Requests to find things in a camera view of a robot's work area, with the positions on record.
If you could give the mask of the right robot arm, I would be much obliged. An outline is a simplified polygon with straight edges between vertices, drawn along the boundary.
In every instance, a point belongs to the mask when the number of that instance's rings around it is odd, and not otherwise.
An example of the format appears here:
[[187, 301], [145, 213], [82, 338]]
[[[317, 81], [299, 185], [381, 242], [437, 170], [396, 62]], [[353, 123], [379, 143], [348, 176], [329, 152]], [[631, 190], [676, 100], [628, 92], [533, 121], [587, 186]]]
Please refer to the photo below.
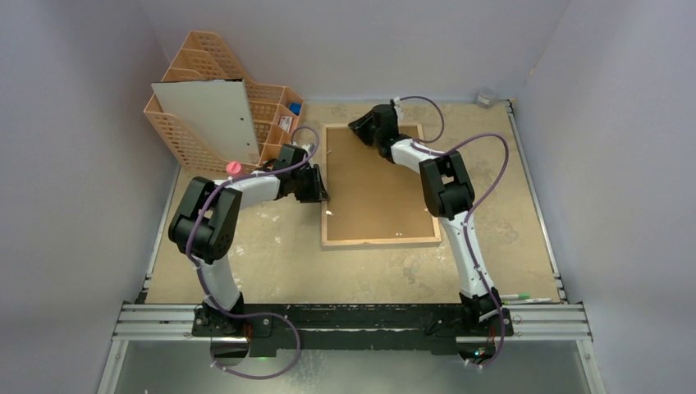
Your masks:
[[400, 114], [395, 103], [379, 104], [348, 127], [382, 158], [419, 175], [428, 212], [439, 221], [450, 243], [463, 305], [460, 321], [467, 332], [479, 334], [503, 313], [475, 235], [473, 183], [457, 150], [432, 150], [401, 133]]

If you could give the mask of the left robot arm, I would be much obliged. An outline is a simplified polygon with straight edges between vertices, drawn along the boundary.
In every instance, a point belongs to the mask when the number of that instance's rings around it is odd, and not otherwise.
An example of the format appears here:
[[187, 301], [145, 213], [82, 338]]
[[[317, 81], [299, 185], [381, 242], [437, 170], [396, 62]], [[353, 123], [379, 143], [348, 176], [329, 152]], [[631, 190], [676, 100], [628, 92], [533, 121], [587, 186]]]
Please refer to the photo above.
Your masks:
[[187, 186], [168, 238], [194, 266], [204, 292], [203, 310], [214, 312], [213, 326], [223, 335], [236, 335], [247, 319], [276, 318], [273, 312], [245, 312], [234, 281], [228, 251], [240, 212], [288, 196], [303, 204], [327, 201], [320, 168], [311, 162], [316, 152], [312, 144], [284, 144], [270, 167], [224, 181], [196, 176]]

